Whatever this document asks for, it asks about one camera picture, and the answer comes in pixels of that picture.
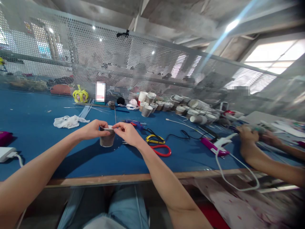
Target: concrete ceiling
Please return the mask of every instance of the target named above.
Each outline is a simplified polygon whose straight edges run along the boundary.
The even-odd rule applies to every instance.
[[[188,47],[217,40],[253,4],[228,36],[239,37],[303,24],[294,0],[27,0],[115,27]]]

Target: wooden table edge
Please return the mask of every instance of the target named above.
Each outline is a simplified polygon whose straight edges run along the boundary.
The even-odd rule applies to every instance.
[[[224,175],[240,175],[249,173],[248,169],[232,169],[223,170]],[[219,177],[221,173],[219,170],[204,170],[192,172],[177,172],[174,173],[178,179],[187,178],[209,178]],[[151,176],[147,174],[131,174],[131,175],[113,175],[113,176],[100,176],[100,177],[80,177],[80,178],[67,178],[67,179],[52,179],[48,182],[46,188],[54,187],[69,187],[69,186],[86,186],[86,185],[100,185],[100,184],[117,184],[117,183],[130,183],[130,182],[144,182],[150,181]]]

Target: forearm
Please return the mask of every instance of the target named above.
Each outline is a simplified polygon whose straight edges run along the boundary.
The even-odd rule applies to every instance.
[[[305,152],[302,150],[299,150],[297,148],[282,144],[280,146],[277,146],[276,148],[284,151],[285,153],[288,153],[298,159],[301,159],[303,161],[305,161]]]
[[[299,187],[305,185],[304,169],[272,160],[254,142],[242,142],[241,155],[257,171]]]
[[[7,178],[0,186],[0,217],[19,216],[79,142],[72,133]]]
[[[148,167],[152,181],[167,207],[194,210],[197,205],[174,173],[145,142],[138,147]]]

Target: ceiling light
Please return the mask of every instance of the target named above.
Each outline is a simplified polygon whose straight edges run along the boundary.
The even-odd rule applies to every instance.
[[[226,32],[230,32],[232,29],[234,29],[239,23],[239,20],[232,21],[228,26],[226,27]]]

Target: power adapter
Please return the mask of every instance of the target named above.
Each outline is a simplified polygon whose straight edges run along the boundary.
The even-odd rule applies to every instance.
[[[9,158],[17,157],[19,159],[20,167],[23,166],[22,158],[16,152],[14,147],[0,147],[0,163],[5,162]]]

